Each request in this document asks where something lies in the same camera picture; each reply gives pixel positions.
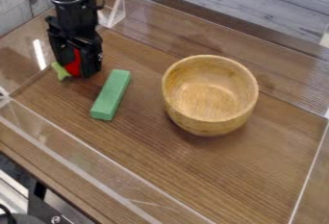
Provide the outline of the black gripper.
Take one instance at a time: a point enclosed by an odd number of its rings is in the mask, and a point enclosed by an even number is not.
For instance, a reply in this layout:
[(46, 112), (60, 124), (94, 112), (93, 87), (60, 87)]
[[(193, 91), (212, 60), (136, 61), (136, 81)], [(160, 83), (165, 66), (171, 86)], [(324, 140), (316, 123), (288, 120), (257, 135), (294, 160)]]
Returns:
[(81, 76), (90, 77), (101, 69), (101, 38), (96, 33), (97, 11), (104, 5), (96, 0), (50, 0), (54, 16), (46, 17), (49, 45), (61, 66), (74, 60), (73, 44), (86, 45), (81, 53)]

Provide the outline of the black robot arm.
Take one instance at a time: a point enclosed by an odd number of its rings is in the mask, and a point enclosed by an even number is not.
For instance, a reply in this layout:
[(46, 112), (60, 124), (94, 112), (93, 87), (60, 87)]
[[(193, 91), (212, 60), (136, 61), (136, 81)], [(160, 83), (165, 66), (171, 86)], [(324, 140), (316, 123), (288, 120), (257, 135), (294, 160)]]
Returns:
[(47, 23), (49, 46), (58, 66), (73, 77), (88, 78), (101, 69), (102, 39), (96, 32), (97, 12), (104, 4), (96, 0), (50, 0), (54, 15)]

